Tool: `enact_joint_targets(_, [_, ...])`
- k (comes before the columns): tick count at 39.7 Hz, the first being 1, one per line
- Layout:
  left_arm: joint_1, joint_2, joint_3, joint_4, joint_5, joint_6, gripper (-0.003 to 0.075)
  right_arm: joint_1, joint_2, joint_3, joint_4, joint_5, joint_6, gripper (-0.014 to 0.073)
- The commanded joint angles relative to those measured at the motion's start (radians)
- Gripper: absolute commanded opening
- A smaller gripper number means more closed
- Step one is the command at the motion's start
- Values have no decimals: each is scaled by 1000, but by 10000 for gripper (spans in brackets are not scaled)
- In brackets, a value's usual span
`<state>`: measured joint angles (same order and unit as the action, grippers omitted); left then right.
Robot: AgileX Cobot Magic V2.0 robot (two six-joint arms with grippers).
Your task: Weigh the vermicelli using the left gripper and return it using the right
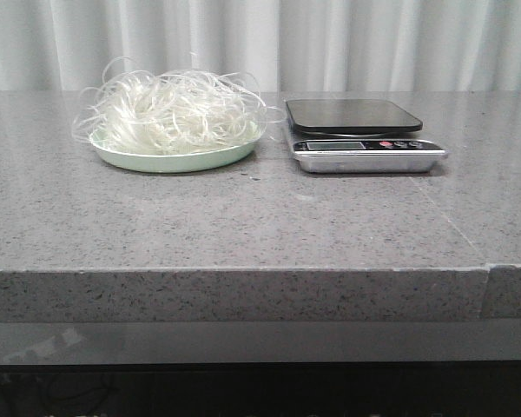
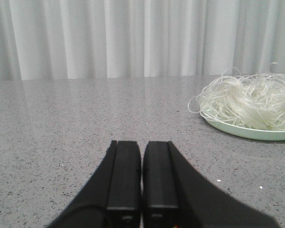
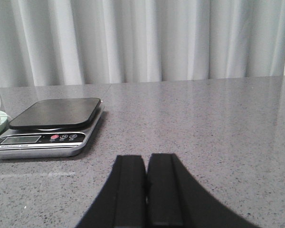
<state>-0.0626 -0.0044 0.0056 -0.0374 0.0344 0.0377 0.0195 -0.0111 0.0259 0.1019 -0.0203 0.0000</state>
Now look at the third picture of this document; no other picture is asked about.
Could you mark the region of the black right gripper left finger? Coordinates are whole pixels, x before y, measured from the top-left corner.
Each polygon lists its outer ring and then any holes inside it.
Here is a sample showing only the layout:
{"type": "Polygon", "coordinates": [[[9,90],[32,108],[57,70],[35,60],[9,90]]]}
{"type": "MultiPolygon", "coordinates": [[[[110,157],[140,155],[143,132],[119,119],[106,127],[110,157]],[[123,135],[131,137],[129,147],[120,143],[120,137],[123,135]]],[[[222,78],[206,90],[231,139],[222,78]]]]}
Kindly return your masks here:
{"type": "Polygon", "coordinates": [[[144,228],[146,172],[140,155],[118,155],[78,228],[144,228]]]}

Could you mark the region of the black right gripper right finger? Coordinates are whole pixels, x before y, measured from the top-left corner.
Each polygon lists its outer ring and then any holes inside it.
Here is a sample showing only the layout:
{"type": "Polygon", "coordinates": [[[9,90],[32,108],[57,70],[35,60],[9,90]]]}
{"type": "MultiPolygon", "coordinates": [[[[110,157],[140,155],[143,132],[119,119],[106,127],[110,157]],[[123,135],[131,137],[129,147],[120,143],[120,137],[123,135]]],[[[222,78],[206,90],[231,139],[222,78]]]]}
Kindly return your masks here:
{"type": "Polygon", "coordinates": [[[255,227],[208,193],[176,154],[152,154],[147,180],[150,228],[255,227]]]}

